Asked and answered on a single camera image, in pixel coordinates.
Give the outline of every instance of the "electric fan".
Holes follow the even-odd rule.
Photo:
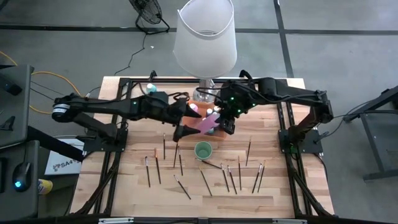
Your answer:
[[[129,0],[133,8],[138,12],[136,27],[147,35],[169,32],[170,26],[162,18],[162,10],[156,0]],[[150,24],[159,24],[161,21],[166,24],[167,29],[155,32],[149,32],[147,28],[140,27],[138,20],[145,19]]]

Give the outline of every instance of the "computer mouse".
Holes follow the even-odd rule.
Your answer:
[[[18,192],[24,192],[32,183],[32,172],[30,162],[18,164],[12,173],[12,184]]]

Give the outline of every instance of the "wooden table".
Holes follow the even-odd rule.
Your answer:
[[[288,78],[290,86],[305,88],[303,79]],[[119,77],[104,77],[100,99],[115,98]],[[158,91],[173,93],[176,91],[193,92],[197,84],[156,84]],[[133,95],[141,95],[139,88]],[[292,105],[296,123],[308,114],[308,107]],[[96,114],[95,118],[111,122],[111,115]],[[277,131],[280,129],[276,105],[257,106],[248,114],[236,120],[234,135],[228,135],[224,141],[210,142],[213,155],[208,160],[219,165],[230,165],[238,194],[233,189],[228,193],[223,175],[219,169],[205,165],[195,159],[193,148],[198,142],[196,137],[183,138],[179,145],[182,151],[184,176],[181,176],[178,156],[173,168],[175,142],[172,141],[174,128],[169,124],[142,119],[129,122],[129,136],[126,150],[122,154],[118,181],[114,195],[112,216],[130,217],[224,217],[224,218],[289,218],[294,217],[286,161],[280,153]],[[166,134],[166,160],[163,160],[163,133]],[[248,166],[241,162],[242,191],[239,190],[238,156],[244,161],[249,139],[252,137]],[[159,184],[154,148],[157,148],[162,184]],[[148,187],[145,156],[149,158],[151,188]],[[103,152],[92,153],[81,167],[71,212],[77,211],[89,199],[100,179]],[[303,164],[307,184],[325,209],[333,213],[323,166],[317,157],[303,154]],[[254,179],[260,163],[266,161],[264,178],[260,192],[251,193]],[[198,167],[201,166],[213,197],[203,181]],[[190,194],[192,200],[184,194],[173,175],[176,175]],[[229,187],[231,179],[227,176]],[[300,188],[298,195],[300,208],[304,211]]]

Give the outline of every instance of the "green cup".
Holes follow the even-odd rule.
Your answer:
[[[208,159],[213,152],[213,148],[208,142],[198,142],[195,146],[195,155],[198,159]]]

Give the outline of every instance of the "gray floor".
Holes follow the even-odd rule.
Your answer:
[[[159,2],[165,20],[175,27],[175,10],[186,0]],[[233,2],[237,28],[278,28],[272,0]],[[398,29],[395,0],[280,0],[280,5],[287,29]],[[135,17],[132,7],[122,0],[14,0],[0,13],[0,22],[131,27]],[[147,37],[145,51],[134,57],[131,68],[121,75],[148,75],[151,70],[160,76],[187,75],[172,56],[174,35]],[[0,30],[0,50],[18,63],[33,65],[36,71],[64,75],[86,93],[99,86],[103,76],[125,67],[130,54],[140,49],[143,37],[138,32]],[[238,61],[231,76],[245,69],[254,77],[286,77],[278,34],[237,34],[236,40]],[[287,43],[295,77],[304,78],[309,89],[328,90],[336,115],[398,85],[396,35],[288,35]],[[10,62],[0,57],[0,63]],[[72,91],[54,77],[38,75],[33,80],[62,93]],[[31,102],[41,110],[51,109],[52,102],[35,93]],[[75,124],[58,124],[43,114],[31,112],[29,120],[31,125],[53,135],[83,133],[83,128]],[[338,122],[336,119],[319,129],[333,130]],[[343,124],[336,134],[322,142],[335,213],[345,218],[398,222],[398,178],[370,183],[362,180],[362,175],[377,171],[362,124]],[[47,204],[45,210],[62,214],[69,196],[52,195],[63,203]]]

